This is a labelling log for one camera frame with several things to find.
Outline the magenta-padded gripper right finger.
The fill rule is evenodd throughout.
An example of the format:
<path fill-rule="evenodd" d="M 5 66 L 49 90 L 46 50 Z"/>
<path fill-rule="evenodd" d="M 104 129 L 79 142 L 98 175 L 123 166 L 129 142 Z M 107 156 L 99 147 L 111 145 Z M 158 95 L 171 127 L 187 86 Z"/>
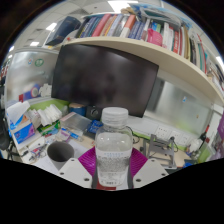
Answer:
<path fill-rule="evenodd" d="M 147 159 L 137 149 L 132 150 L 128 171 L 129 189 L 146 186 L 166 176 L 167 171 L 156 159 Z"/>

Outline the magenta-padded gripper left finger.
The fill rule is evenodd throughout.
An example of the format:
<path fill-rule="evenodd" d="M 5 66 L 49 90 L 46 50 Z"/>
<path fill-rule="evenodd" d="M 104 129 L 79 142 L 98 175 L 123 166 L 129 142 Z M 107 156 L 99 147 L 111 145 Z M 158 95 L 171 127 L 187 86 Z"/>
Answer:
<path fill-rule="evenodd" d="M 95 148 L 91 148 L 79 158 L 70 158 L 59 170 L 58 176 L 84 188 L 96 188 L 98 176 Z"/>

